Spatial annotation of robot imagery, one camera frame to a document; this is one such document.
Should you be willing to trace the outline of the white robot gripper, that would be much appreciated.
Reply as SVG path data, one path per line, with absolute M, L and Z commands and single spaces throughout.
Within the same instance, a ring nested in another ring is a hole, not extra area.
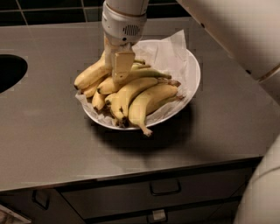
M 129 75 L 135 53 L 133 51 L 116 52 L 113 46 L 135 44 L 143 36 L 147 20 L 146 1 L 104 1 L 102 6 L 102 27 L 104 37 L 105 67 L 112 69 L 115 83 L 122 83 Z

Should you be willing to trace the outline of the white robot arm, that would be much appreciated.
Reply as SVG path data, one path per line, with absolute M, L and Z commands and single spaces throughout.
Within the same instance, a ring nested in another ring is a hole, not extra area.
M 126 70 L 116 51 L 135 44 L 126 25 L 143 26 L 149 0 L 104 0 L 106 60 L 117 76 Z M 176 0 L 280 104 L 280 0 Z M 241 198 L 234 224 L 280 224 L 280 136 L 267 150 Z

